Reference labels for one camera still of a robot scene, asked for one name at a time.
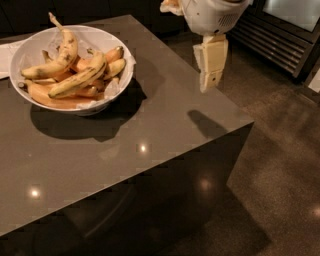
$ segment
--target napkin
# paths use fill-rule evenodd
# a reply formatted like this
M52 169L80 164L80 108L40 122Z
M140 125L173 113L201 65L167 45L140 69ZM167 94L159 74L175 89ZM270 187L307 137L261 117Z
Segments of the napkin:
M9 68L13 54L25 40L0 45L0 79L9 76Z

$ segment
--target white bowl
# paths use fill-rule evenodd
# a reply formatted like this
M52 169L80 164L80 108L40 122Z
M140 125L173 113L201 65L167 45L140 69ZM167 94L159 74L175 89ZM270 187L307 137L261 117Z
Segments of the white bowl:
M126 45L114 35L103 30L87 27L87 26L65 26L72 30L76 35L79 43L79 56L88 57L87 48L98 49L107 52L110 49L122 46L124 49L124 58L126 59L126 66L121 73L119 87L113 95L106 97L101 101L92 102L89 106L80 106L77 109L56 109L44 106L35 100L30 95L19 87L19 83L24 80L21 76L21 69L32 65L44 63L41 51L46 50L51 56L57 54L56 48L60 45L62 40L58 28L50 28L41 31L30 38L28 38L15 52L12 57L10 65L10 80L16 91L27 101L39 107L58 111L66 114L76 115L92 115L105 109L115 98L117 98L123 90L128 86L133 75L133 67L135 60L131 55Z

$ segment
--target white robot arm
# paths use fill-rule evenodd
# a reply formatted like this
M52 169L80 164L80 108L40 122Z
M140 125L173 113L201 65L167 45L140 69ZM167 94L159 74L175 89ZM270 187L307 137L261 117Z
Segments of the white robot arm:
M219 84L228 52L225 33L234 27L249 0L164 0L161 12L183 15L190 30L203 36L194 45L200 73L200 90L206 92Z

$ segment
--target banana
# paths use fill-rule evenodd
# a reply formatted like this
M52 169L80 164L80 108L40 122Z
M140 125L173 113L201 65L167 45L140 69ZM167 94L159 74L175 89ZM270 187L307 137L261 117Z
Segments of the banana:
M37 84L54 84L57 82L54 78L45 78L45 79L33 79L32 82L37 83Z
M42 50L42 56L44 58L45 63L50 63L53 61L53 59L51 59L51 57L49 56L49 53L45 50ZM71 73L69 70L67 70L66 72L64 72L60 75L56 75L52 78L47 78L47 79L54 79L56 82L61 82L70 76L73 76L73 73Z
M97 96L98 93L99 93L99 90L97 87L89 85L87 87L84 87L82 89L77 90L75 92L75 95L81 96L81 97L92 98L92 97Z
M110 81L113 81L113 82L115 82L116 84L119 84L120 78L119 78L118 76L114 76L114 77L111 78Z
M72 95L102 76L106 68L104 53L92 49L88 49L88 52L93 54L89 65L83 71L56 84L49 91L50 98L63 98Z
M21 70L21 75L27 79L43 79L58 76L67 71L78 56L78 41L74 33L64 28L56 17L49 12L50 21L56 25L62 34L57 59L49 63L33 66Z
M105 89L103 79L94 80L90 85L96 87L99 92L102 92Z
M83 97L66 97L63 99L51 99L48 96L48 92L53 87L53 85L41 85L34 83L33 81L26 79L25 85L27 86L28 93L32 99L36 102L51 108L57 109L76 109L78 104L89 103L92 100L98 100L98 95L96 98L83 98Z
M124 49L122 46L117 46L108 52L105 53L107 63L111 63L118 59L121 59L124 54ZM86 66L90 63L90 59L84 59L80 56L77 56L76 60L72 63L71 69L75 72L80 72L85 69Z
M107 73L103 76L103 80L108 80L116 75L118 75L126 66L125 59L118 59L107 65Z

